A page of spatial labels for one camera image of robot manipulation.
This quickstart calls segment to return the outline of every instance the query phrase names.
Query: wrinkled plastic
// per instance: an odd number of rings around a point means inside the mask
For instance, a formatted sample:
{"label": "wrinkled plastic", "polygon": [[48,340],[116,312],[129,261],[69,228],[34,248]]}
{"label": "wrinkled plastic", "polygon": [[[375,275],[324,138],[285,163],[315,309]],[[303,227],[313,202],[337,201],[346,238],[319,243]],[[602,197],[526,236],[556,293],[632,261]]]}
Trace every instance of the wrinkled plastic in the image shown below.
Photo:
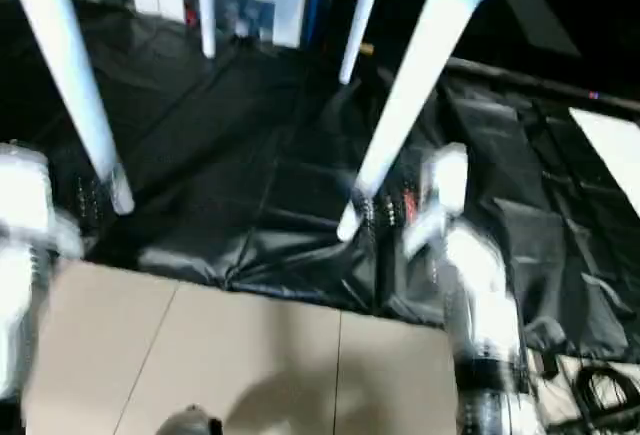
{"label": "wrinkled plastic", "polygon": [[219,43],[209,61],[181,25],[82,5],[136,200],[116,218],[19,7],[0,12],[0,139],[48,156],[56,201],[91,235],[92,260],[439,326],[427,254],[407,264],[402,217],[423,160],[460,142],[464,216],[502,248],[529,346],[640,361],[640,221],[566,105],[442,79],[343,244],[338,220],[392,77],[362,66],[341,87],[322,57],[243,43]]}

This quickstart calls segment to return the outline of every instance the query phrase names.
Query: metal pole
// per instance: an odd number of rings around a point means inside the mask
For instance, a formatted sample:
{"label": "metal pole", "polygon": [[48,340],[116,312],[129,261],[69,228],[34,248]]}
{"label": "metal pole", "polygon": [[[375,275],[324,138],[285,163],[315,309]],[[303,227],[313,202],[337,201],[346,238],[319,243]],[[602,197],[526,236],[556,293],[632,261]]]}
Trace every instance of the metal pole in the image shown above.
{"label": "metal pole", "polygon": [[[364,197],[373,198],[380,188],[480,1],[425,1],[356,178],[356,190]],[[351,240],[360,221],[353,203],[349,202],[338,226],[338,238]]]}
{"label": "metal pole", "polygon": [[213,58],[216,54],[215,0],[199,0],[199,2],[202,53],[207,58]]}
{"label": "metal pole", "polygon": [[373,2],[374,0],[358,0],[358,4],[356,5],[356,11],[353,14],[353,20],[351,22],[351,30],[349,31],[347,48],[344,51],[342,67],[340,67],[340,82],[345,85],[351,80],[351,74],[353,73],[353,67],[356,64],[356,59],[360,52],[360,44],[364,37],[364,31],[367,28]]}
{"label": "metal pole", "polygon": [[98,177],[111,182],[117,213],[133,210],[133,196],[89,65],[71,0],[20,0]]}

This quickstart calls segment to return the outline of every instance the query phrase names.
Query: white table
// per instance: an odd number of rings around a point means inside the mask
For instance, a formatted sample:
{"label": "white table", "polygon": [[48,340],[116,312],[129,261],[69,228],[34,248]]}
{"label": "white table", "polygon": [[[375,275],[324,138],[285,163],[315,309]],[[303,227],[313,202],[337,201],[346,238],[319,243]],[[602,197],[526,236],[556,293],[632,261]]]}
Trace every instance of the white table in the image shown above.
{"label": "white table", "polygon": [[[482,0],[426,0],[382,111],[380,122],[358,172],[354,190],[373,198],[400,152],[442,69]],[[349,83],[374,0],[358,0],[345,50],[340,81]],[[349,202],[337,236],[349,241],[360,216]]]}

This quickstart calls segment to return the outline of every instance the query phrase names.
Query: floor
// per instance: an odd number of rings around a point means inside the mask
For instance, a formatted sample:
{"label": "floor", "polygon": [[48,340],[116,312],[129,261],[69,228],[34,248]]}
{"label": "floor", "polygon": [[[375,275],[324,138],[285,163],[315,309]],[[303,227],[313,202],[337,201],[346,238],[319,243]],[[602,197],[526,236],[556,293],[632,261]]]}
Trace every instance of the floor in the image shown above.
{"label": "floor", "polygon": [[153,435],[191,404],[225,435],[455,433],[437,330],[84,262],[43,313],[31,435]]}

